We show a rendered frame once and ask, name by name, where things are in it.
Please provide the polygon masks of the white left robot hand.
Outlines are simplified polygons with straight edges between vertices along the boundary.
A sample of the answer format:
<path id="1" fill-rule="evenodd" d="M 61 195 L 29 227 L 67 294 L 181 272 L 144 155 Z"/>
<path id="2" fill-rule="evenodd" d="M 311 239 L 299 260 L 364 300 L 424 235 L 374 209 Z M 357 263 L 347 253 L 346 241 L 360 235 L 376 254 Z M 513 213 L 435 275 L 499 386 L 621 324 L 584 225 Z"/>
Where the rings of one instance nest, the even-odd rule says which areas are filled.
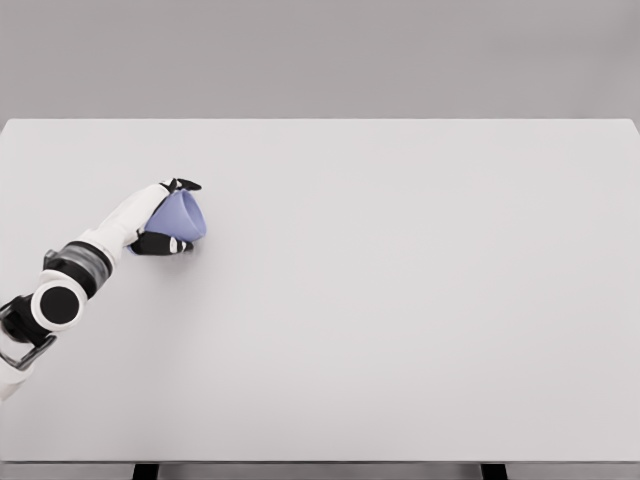
<path id="1" fill-rule="evenodd" d="M 201 186 L 191 180 L 172 178 L 132 194 L 97 227 L 95 242 L 118 258 L 121 251 L 137 239 L 138 232 L 170 194 L 187 190 L 193 195 L 200 189 Z"/>

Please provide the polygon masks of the lavender blue cup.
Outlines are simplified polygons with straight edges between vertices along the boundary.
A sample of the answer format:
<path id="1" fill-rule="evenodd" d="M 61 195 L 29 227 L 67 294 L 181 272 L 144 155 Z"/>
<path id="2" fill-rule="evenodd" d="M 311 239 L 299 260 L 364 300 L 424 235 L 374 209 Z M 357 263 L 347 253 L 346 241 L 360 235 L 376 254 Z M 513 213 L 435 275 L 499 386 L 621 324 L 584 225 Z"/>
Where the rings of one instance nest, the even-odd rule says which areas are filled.
<path id="1" fill-rule="evenodd" d="M 136 255 L 170 256 L 189 252 L 207 233 L 203 213 L 187 190 L 170 194 L 128 246 Z"/>

